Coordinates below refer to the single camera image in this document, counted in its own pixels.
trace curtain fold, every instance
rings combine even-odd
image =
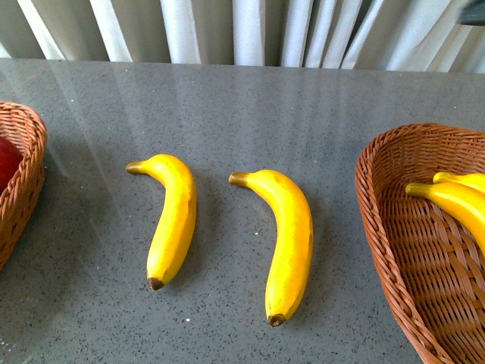
[[[468,0],[3,0],[1,58],[485,73]]]

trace wicker basket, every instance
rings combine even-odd
[[[485,362],[485,259],[433,203],[405,195],[434,173],[485,173],[485,133],[409,124],[382,133],[355,171],[365,233],[385,296],[421,359]]]
[[[0,136],[22,152],[19,170],[0,195],[0,270],[14,250],[44,183],[43,156],[47,132],[31,108],[0,101]]]

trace banana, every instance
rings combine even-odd
[[[411,183],[405,188],[409,196],[424,197],[461,222],[474,236],[485,254],[485,194],[473,187],[454,182],[438,184]]]
[[[277,241],[266,283],[265,308],[269,324],[282,325],[301,303],[310,274],[310,206],[299,187],[278,171],[234,172],[229,182],[258,194],[276,218]]]
[[[129,163],[126,170],[148,174],[165,187],[164,207],[146,262],[149,286],[158,290],[175,277],[189,250],[196,226],[196,182],[181,160],[167,154]]]
[[[456,182],[465,186],[473,187],[482,193],[485,193],[485,174],[453,174],[450,172],[438,172],[433,176],[433,182],[440,184],[442,182]]]

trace gray countertop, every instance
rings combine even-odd
[[[0,362],[420,362],[365,239],[354,168],[380,132],[436,121],[482,130],[485,76],[0,60],[0,99],[48,128],[39,204],[0,273]],[[151,292],[146,255],[164,188],[125,171],[187,162],[196,233]],[[296,314],[270,327],[270,208],[231,186],[272,168],[305,191],[314,258]]]

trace red fruit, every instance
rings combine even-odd
[[[0,194],[7,188],[18,169],[23,156],[20,150],[9,140],[0,136]]]

